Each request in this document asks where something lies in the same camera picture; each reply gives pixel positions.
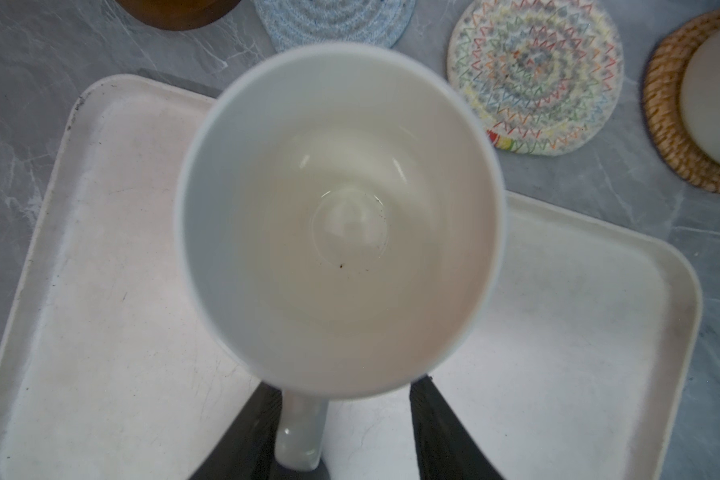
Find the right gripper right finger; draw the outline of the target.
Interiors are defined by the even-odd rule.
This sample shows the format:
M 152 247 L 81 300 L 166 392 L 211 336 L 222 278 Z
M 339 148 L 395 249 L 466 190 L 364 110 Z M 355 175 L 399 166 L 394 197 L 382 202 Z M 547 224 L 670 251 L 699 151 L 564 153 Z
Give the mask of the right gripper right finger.
M 504 479 L 430 376 L 411 384 L 409 401 L 421 479 Z

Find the glossy brown round coaster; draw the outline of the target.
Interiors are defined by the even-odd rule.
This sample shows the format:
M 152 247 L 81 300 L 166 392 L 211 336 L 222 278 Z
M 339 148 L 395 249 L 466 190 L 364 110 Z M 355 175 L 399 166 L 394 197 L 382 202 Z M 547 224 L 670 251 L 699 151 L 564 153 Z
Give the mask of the glossy brown round coaster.
M 240 0 L 117 0 L 140 22 L 161 30 L 185 31 L 207 26 L 232 11 Z

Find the white woven rope coaster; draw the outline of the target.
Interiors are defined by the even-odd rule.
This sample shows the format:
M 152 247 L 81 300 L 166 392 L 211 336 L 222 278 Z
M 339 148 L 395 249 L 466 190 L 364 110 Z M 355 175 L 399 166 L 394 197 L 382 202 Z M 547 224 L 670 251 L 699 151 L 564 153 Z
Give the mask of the white woven rope coaster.
M 474 1 L 452 32 L 446 73 L 495 148 L 561 156 L 612 115 L 624 55 L 599 1 Z

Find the tan rattan woven coaster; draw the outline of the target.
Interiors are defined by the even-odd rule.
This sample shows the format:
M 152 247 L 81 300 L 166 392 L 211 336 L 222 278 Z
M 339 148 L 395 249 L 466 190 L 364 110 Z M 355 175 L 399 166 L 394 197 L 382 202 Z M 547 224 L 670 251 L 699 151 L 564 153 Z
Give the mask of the tan rattan woven coaster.
M 682 79 L 692 55 L 720 31 L 720 9 L 695 17 L 661 40 L 647 63 L 642 86 L 642 110 L 651 141 L 681 179 L 720 194 L 720 164 L 692 140 L 681 119 Z

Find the red inside white mug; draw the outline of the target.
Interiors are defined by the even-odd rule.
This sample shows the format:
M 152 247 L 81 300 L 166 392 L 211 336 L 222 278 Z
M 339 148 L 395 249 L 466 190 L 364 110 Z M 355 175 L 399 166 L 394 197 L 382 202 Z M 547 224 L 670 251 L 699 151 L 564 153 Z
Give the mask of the red inside white mug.
M 720 164 L 720 30 L 690 59 L 681 86 L 680 110 L 695 144 Z

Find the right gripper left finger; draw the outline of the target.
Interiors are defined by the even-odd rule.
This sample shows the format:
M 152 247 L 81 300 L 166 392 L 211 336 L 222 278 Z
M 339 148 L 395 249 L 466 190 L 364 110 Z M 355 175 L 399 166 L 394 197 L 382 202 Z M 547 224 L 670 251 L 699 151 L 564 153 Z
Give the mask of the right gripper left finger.
M 260 383 L 190 479 L 269 479 L 281 392 Z

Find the blue grey woven coaster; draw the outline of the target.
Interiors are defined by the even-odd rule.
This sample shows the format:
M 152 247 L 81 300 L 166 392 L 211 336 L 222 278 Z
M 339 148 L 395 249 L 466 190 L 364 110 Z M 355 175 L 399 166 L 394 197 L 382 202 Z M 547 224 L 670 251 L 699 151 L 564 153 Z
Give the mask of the blue grey woven coaster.
M 260 0 L 254 3 L 273 47 L 353 42 L 384 48 L 402 36 L 414 0 Z

